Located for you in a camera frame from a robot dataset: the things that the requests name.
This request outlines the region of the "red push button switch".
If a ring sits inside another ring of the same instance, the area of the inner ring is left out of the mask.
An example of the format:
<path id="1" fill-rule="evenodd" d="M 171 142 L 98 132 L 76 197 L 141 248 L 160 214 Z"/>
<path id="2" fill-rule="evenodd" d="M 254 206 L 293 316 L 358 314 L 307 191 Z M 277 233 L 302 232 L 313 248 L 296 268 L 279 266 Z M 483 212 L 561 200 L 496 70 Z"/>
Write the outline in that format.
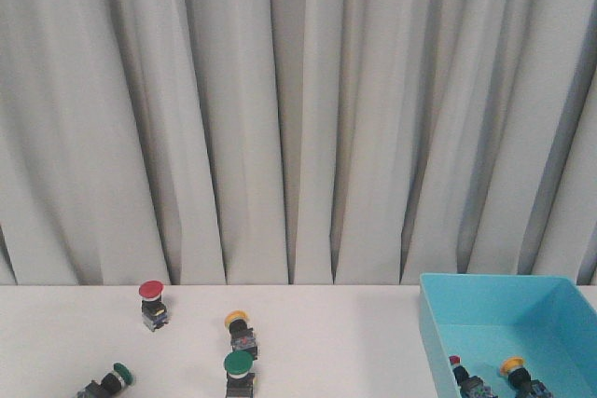
<path id="1" fill-rule="evenodd" d="M 497 394 L 484 382 L 481 377 L 471 376 L 461 364 L 458 355 L 449 357 L 451 371 L 454 375 L 457 386 L 460 388 L 462 397 L 465 398 L 496 398 Z"/>

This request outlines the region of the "yellow push button switch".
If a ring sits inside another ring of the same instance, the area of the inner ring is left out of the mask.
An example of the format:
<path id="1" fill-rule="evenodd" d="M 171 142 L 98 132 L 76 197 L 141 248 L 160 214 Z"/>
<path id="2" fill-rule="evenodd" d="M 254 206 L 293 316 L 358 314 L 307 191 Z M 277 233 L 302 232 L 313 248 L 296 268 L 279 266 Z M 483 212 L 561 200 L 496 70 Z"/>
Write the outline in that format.
<path id="1" fill-rule="evenodd" d="M 500 375 L 516 392 L 516 398 L 553 398 L 553 393 L 542 381 L 531 377 L 524 363 L 522 357 L 513 356 L 505 359 L 499 369 Z"/>

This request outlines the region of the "light blue plastic box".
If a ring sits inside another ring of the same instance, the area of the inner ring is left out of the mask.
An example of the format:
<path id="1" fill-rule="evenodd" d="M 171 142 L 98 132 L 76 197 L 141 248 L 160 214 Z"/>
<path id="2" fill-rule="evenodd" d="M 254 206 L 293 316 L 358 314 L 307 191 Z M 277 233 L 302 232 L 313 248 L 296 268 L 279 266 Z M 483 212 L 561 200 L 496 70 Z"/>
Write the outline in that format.
<path id="1" fill-rule="evenodd" d="M 500 397 L 500 375 L 520 356 L 557 397 L 596 394 L 596 310 L 567 278 L 424 273 L 419 325 L 437 395 L 457 397 L 449 358 L 460 357 Z"/>

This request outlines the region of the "white pleated curtain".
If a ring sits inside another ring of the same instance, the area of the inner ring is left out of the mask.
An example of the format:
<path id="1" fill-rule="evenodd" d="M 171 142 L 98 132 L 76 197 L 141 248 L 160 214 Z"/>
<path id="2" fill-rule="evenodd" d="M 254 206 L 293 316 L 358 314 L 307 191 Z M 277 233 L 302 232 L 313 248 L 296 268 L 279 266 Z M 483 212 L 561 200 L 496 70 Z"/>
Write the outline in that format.
<path id="1" fill-rule="evenodd" d="M 1 0 L 1 281 L 596 281 L 596 0 Z"/>

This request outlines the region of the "yellow push button on table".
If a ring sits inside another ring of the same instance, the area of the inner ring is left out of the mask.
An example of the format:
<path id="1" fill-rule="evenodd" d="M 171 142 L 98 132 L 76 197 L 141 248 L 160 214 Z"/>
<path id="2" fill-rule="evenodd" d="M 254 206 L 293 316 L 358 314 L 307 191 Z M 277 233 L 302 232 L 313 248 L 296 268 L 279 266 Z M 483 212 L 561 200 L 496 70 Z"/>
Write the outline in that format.
<path id="1" fill-rule="evenodd" d="M 245 351 L 255 361 L 258 358 L 258 344 L 254 329 L 249 326 L 248 315 L 242 310 L 234 310 L 224 320 L 229 332 L 232 351 Z"/>

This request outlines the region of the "red push button on table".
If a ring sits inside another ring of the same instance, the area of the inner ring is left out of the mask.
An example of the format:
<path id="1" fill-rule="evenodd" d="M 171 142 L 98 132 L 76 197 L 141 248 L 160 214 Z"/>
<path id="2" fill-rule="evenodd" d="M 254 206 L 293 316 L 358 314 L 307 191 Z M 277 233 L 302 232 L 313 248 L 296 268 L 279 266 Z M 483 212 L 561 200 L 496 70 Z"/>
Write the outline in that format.
<path id="1" fill-rule="evenodd" d="M 155 332 L 169 322 L 167 307 L 162 302 L 163 290 L 164 284 L 155 280 L 145 281 L 138 289 L 143 321 L 151 332 Z"/>

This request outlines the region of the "upright green push button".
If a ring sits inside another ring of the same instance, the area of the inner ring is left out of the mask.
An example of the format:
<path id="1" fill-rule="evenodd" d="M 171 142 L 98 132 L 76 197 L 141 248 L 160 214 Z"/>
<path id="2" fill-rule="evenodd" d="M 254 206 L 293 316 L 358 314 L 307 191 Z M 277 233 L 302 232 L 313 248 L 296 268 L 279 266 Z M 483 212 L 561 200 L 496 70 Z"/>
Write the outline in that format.
<path id="1" fill-rule="evenodd" d="M 254 397 L 256 375 L 252 372 L 253 356 L 244 351 L 230 352 L 224 359 L 227 397 Z"/>

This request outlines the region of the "lying green push button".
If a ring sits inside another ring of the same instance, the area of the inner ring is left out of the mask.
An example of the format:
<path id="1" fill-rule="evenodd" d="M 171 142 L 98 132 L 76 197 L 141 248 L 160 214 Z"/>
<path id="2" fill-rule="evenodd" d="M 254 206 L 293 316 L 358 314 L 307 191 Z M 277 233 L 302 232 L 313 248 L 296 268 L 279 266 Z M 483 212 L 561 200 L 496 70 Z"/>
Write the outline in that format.
<path id="1" fill-rule="evenodd" d="M 111 398 L 116 397 L 133 383 L 132 372 L 122 363 L 114 363 L 113 368 L 100 382 L 92 380 L 79 390 L 76 398 Z"/>

